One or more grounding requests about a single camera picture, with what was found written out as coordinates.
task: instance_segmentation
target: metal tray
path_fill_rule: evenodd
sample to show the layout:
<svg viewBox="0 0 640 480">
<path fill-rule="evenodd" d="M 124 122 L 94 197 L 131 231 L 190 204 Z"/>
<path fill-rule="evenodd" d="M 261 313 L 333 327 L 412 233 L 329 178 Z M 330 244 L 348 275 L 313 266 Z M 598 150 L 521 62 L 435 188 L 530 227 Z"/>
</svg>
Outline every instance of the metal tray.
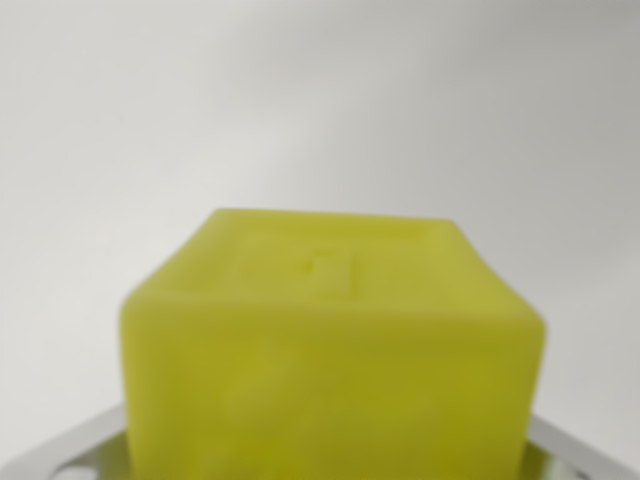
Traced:
<svg viewBox="0 0 640 480">
<path fill-rule="evenodd" d="M 112 408 L 17 458 L 0 470 L 0 480 L 129 480 L 125 433 L 124 408 Z M 519 480 L 640 480 L 638 473 L 536 417 L 524 463 L 530 468 Z"/>
</svg>

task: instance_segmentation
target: reflective surface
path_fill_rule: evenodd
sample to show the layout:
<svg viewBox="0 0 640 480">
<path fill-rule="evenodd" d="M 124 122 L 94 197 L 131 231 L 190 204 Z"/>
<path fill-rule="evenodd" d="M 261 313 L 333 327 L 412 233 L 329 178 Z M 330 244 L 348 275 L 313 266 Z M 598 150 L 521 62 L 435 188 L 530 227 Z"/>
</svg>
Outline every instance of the reflective surface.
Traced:
<svg viewBox="0 0 640 480">
<path fill-rule="evenodd" d="M 17 458 L 0 470 L 0 480 L 129 480 L 125 428 L 123 407 L 114 407 Z M 518 480 L 640 480 L 536 417 L 529 438 Z"/>
</svg>

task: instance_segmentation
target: yellow block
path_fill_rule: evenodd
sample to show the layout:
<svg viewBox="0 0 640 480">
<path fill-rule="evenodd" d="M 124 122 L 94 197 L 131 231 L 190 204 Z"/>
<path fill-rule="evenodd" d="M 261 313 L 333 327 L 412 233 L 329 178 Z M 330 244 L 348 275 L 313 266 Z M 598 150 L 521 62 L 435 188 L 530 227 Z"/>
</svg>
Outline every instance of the yellow block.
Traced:
<svg viewBox="0 0 640 480">
<path fill-rule="evenodd" d="M 513 480 L 536 313 L 447 220 L 219 210 L 126 301 L 137 480 Z"/>
</svg>

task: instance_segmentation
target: cube front face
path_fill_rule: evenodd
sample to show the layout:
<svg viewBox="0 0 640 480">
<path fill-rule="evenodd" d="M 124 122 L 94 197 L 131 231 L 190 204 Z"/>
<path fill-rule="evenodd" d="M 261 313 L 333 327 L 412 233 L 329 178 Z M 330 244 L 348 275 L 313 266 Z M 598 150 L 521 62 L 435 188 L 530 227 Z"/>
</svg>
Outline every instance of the cube front face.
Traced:
<svg viewBox="0 0 640 480">
<path fill-rule="evenodd" d="M 512 479 L 542 345 L 448 222 L 245 211 L 122 334 L 139 480 Z"/>
</svg>

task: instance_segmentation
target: cube top face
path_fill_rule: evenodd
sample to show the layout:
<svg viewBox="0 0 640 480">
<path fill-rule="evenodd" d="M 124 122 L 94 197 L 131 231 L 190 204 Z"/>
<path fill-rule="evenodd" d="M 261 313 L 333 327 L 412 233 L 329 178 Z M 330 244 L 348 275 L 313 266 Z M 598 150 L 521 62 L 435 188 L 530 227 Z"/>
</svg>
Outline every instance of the cube top face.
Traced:
<svg viewBox="0 0 640 480">
<path fill-rule="evenodd" d="M 219 210 L 147 286 L 205 302 L 532 315 L 447 220 Z"/>
<path fill-rule="evenodd" d="M 122 316 L 135 480 L 513 480 L 542 323 L 445 220 L 222 210 Z"/>
</svg>

